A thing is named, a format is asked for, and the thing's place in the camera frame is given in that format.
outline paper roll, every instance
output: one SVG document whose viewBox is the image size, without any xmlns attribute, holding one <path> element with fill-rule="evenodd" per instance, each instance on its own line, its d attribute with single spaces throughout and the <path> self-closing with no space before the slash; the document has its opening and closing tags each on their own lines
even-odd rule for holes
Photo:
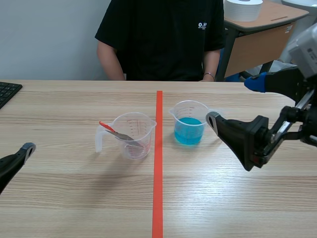
<svg viewBox="0 0 317 238">
<path fill-rule="evenodd" d="M 225 0 L 224 16 L 232 21 L 255 21 L 260 14 L 262 0 Z"/>
</svg>

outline desk leg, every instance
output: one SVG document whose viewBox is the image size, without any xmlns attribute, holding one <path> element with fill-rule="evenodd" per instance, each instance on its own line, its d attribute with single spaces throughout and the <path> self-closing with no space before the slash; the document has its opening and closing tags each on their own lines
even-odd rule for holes
<svg viewBox="0 0 317 238">
<path fill-rule="evenodd" d="M 272 67 L 272 64 L 273 64 L 273 61 L 263 64 L 260 70 L 260 73 L 269 72 L 269 70 Z"/>
<path fill-rule="evenodd" d="M 229 64 L 231 52 L 233 49 L 234 42 L 236 38 L 239 35 L 239 31 L 236 29 L 228 29 L 226 30 L 227 36 L 226 36 L 226 46 L 223 51 L 222 59 L 220 61 L 220 66 L 218 69 L 218 73 L 216 75 L 216 81 L 217 82 L 223 82 L 224 81 L 224 76 L 227 71 L 227 67 Z"/>
</svg>

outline empty measuring cup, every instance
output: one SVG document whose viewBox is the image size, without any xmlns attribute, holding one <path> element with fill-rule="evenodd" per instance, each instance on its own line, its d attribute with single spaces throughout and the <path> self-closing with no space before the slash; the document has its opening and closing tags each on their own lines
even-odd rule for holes
<svg viewBox="0 0 317 238">
<path fill-rule="evenodd" d="M 175 138 L 186 145 L 194 145 L 203 137 L 207 122 L 206 115 L 209 108 L 196 101 L 183 101 L 169 112 L 175 118 Z"/>
<path fill-rule="evenodd" d="M 136 146 L 130 140 L 122 140 L 116 137 L 122 155 L 125 158 L 137 160 L 144 158 L 149 153 L 151 148 L 151 132 L 156 124 L 155 121 L 143 113 L 126 113 L 108 125 L 115 131 L 128 135 L 134 139 L 133 141 L 138 142 L 139 146 Z M 102 151 L 103 137 L 105 135 L 113 136 L 103 126 L 99 125 L 95 138 L 96 152 Z"/>
</svg>

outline wood grain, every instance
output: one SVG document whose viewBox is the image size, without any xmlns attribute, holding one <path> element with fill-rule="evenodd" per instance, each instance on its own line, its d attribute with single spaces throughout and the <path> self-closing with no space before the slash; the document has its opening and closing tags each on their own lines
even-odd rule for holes
<svg viewBox="0 0 317 238">
<path fill-rule="evenodd" d="M 238 22 L 226 19 L 226 21 L 232 22 L 233 24 L 244 28 L 255 28 L 259 26 L 269 26 L 279 22 L 296 20 L 298 17 L 307 14 L 307 11 L 298 8 L 285 6 L 271 2 L 270 0 L 264 0 L 257 20 L 252 22 Z"/>
<path fill-rule="evenodd" d="M 0 110 L 0 156 L 29 141 L 37 151 L 1 195 L 0 237 L 150 238 L 154 144 L 133 162 L 112 137 L 96 155 L 94 135 L 98 121 L 126 112 L 155 119 L 157 90 L 164 98 L 164 237 L 316 237 L 315 148 L 285 142 L 263 169 L 246 172 L 210 128 L 196 147 L 176 142 L 168 113 L 191 99 L 227 118 L 263 115 L 272 125 L 293 105 L 284 96 L 240 83 L 12 82 L 23 89 Z"/>
</svg>

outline measuring cup with blue liquid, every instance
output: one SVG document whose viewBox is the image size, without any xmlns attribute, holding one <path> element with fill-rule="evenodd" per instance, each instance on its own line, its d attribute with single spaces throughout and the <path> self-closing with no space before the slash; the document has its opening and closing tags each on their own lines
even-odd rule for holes
<svg viewBox="0 0 317 238">
<path fill-rule="evenodd" d="M 211 110 L 196 101 L 183 101 L 169 110 L 174 116 L 175 138 L 182 144 L 194 145 L 201 141 L 207 125 L 206 115 Z"/>
</svg>

